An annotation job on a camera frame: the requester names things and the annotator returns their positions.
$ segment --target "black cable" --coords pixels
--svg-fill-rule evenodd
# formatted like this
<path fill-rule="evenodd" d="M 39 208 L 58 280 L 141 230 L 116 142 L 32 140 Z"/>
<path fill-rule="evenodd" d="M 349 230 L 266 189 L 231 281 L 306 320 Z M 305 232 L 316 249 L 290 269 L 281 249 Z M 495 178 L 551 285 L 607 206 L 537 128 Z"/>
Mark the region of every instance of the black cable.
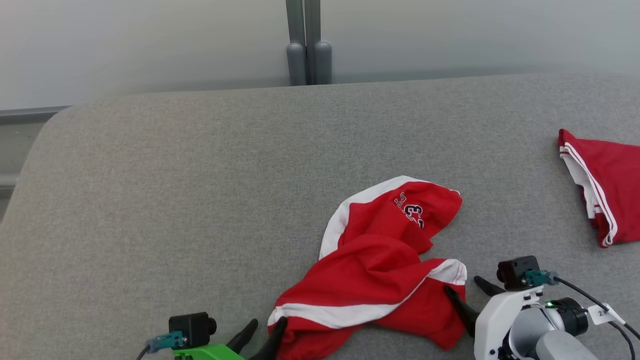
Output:
<path fill-rule="evenodd" d="M 633 335 L 635 335 L 638 339 L 640 339 L 640 334 L 638 334 L 638 332 L 637 332 L 633 327 L 631 327 L 631 325 L 629 325 L 629 323 L 628 323 L 628 322 L 625 322 L 625 327 L 626 327 L 626 328 L 627 328 L 627 329 L 628 329 L 628 330 L 629 330 Z"/>
<path fill-rule="evenodd" d="M 583 294 L 583 295 L 584 295 L 584 297 L 586 297 L 587 299 L 591 300 L 591 301 L 592 301 L 594 304 L 596 304 L 597 306 L 600 306 L 604 311 L 607 311 L 607 312 L 609 311 L 609 308 L 608 308 L 608 307 L 606 307 L 606 306 L 604 306 L 604 304 L 603 304 L 603 303 L 601 303 L 601 302 L 597 301 L 597 300 L 596 300 L 596 298 L 594 298 L 594 297 L 592 297 L 591 295 L 587 294 L 587 293 L 586 293 L 586 291 L 584 291 L 584 290 L 580 289 L 580 288 L 579 288 L 579 287 L 577 287 L 576 285 L 574 285 L 574 284 L 572 284 L 572 283 L 568 282 L 567 280 L 561 279 L 561 278 L 559 278 L 558 276 L 554 276 L 554 279 L 555 279 L 557 282 L 560 282 L 561 284 L 565 284 L 565 285 L 569 286 L 571 289 L 574 289 L 575 291 L 577 291 L 577 292 L 579 292 L 579 293 Z"/>
<path fill-rule="evenodd" d="M 620 334 L 622 335 L 622 337 L 629 344 L 629 350 L 631 351 L 631 360 L 636 360 L 636 351 L 634 350 L 634 345 L 631 343 L 631 339 L 629 338 L 627 333 L 620 327 L 620 325 L 618 325 L 618 324 L 616 324 L 614 322 L 609 322 L 609 325 L 615 327 L 618 331 L 620 331 Z"/>
<path fill-rule="evenodd" d="M 147 345 L 144 349 L 142 349 L 142 351 L 140 352 L 140 355 L 138 355 L 136 360 L 142 359 L 142 357 L 147 353 L 147 351 L 149 351 L 150 348 L 151 347 L 149 345 Z"/>

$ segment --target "green plastic part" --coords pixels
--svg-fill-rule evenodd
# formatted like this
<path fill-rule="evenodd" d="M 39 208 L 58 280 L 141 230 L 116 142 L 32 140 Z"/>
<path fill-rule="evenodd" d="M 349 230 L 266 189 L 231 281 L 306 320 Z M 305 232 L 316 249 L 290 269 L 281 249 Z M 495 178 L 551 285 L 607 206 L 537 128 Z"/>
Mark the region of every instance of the green plastic part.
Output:
<path fill-rule="evenodd" d="M 203 347 L 174 350 L 176 360 L 187 360 L 191 356 L 193 360 L 244 360 L 230 348 L 223 344 L 205 345 Z"/>

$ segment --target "white trim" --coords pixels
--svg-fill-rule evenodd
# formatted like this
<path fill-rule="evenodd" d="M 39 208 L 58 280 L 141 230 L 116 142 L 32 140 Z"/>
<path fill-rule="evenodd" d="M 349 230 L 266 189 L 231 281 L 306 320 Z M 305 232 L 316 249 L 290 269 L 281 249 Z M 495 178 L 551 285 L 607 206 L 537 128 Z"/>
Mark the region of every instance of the white trim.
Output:
<path fill-rule="evenodd" d="M 283 316 L 304 318 L 331 329 L 341 329 L 371 322 L 383 318 L 397 309 L 418 290 L 427 278 L 446 282 L 447 284 L 464 286 L 467 280 L 467 267 L 456 259 L 443 261 L 442 264 L 431 269 L 411 293 L 397 304 L 359 304 L 350 306 L 282 304 L 271 312 L 267 326 L 275 324 Z"/>
<path fill-rule="evenodd" d="M 600 205 L 600 211 L 604 214 L 605 218 L 607 219 L 607 222 L 609 223 L 609 234 L 607 234 L 604 240 L 602 240 L 602 246 L 604 247 L 611 246 L 613 244 L 613 238 L 616 236 L 616 233 L 618 232 L 618 223 L 616 222 L 616 219 L 613 217 L 611 208 L 607 203 L 607 196 L 604 190 L 602 189 L 602 187 L 600 186 L 596 178 L 591 174 L 591 172 L 587 167 L 587 164 L 584 162 L 580 154 L 575 150 L 575 148 L 570 143 L 565 142 L 564 147 L 560 147 L 560 151 L 567 152 L 573 158 L 573 160 L 575 160 L 580 165 L 580 167 L 583 169 L 583 171 L 587 175 L 589 179 L 589 183 L 591 185 L 591 189 L 589 190 L 593 192 L 593 196 L 595 197 L 597 204 Z M 588 189 L 588 187 L 587 186 L 583 186 L 583 187 L 585 189 L 585 199 L 586 199 L 587 197 L 586 189 Z"/>
<path fill-rule="evenodd" d="M 365 189 L 343 201 L 342 204 L 338 206 L 338 209 L 333 213 L 331 219 L 329 219 L 326 229 L 324 230 L 322 245 L 320 246 L 320 259 L 338 249 L 340 236 L 344 233 L 347 223 L 349 222 L 349 206 L 351 204 L 366 204 L 367 202 L 372 202 L 380 195 L 391 190 L 395 190 L 410 182 L 433 184 L 429 181 L 414 179 L 409 176 L 398 176 Z M 449 190 L 460 194 L 460 192 L 456 190 Z"/>

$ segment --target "folded red cloth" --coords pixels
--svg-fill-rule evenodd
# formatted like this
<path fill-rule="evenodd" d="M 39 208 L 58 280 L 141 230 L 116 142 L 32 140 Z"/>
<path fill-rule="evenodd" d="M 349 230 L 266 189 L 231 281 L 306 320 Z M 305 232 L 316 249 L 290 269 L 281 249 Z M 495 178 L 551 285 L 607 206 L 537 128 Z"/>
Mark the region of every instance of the folded red cloth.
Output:
<path fill-rule="evenodd" d="M 320 260 L 269 317 L 269 330 L 288 318 L 279 356 L 326 357 L 368 322 L 453 347 L 464 328 L 444 286 L 464 299 L 467 269 L 455 259 L 421 262 L 418 255 L 461 204 L 458 192 L 407 176 L 345 200 L 329 220 Z"/>
<path fill-rule="evenodd" d="M 640 240 L 640 146 L 580 139 L 561 129 L 558 147 L 582 187 L 600 246 Z"/>

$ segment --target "white cable label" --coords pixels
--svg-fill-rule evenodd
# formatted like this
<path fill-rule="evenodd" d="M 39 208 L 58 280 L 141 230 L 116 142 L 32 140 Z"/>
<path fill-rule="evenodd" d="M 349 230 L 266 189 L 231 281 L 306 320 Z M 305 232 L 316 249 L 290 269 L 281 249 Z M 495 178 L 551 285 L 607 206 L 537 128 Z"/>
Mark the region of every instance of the white cable label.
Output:
<path fill-rule="evenodd" d="M 615 321 L 615 322 L 619 323 L 620 325 L 624 325 L 625 324 L 625 321 L 622 320 L 622 318 L 620 318 L 620 316 L 618 316 L 616 311 L 614 309 L 612 309 L 611 306 L 609 306 L 606 303 L 603 303 L 603 305 L 608 307 L 609 311 L 604 311 L 604 309 L 602 309 L 598 305 L 589 306 L 589 309 L 588 309 L 589 310 L 589 315 L 591 315 L 591 320 L 593 321 L 593 323 L 595 325 L 600 325 L 601 323 L 611 322 L 611 321 Z"/>

